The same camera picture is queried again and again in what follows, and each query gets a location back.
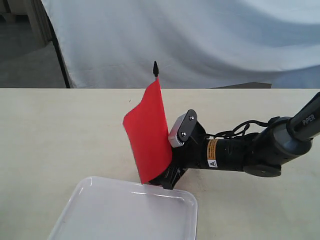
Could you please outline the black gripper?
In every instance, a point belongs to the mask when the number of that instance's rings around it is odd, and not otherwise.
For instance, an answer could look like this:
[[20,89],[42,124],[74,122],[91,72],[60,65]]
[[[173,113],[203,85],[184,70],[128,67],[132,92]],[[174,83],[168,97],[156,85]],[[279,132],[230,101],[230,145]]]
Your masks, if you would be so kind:
[[167,169],[149,183],[172,190],[188,169],[199,168],[205,135],[205,129],[197,122],[184,145],[172,149],[172,161]]

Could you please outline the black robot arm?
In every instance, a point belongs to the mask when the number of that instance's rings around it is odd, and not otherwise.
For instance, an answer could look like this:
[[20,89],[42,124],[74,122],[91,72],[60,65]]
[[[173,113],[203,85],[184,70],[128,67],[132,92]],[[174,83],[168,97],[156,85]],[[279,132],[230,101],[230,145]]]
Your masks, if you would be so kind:
[[175,121],[168,140],[169,166],[150,184],[172,190],[188,169],[245,172],[274,178],[282,165],[308,153],[320,134],[320,95],[317,93],[295,116],[268,122],[247,120],[232,130],[209,134],[189,109]]

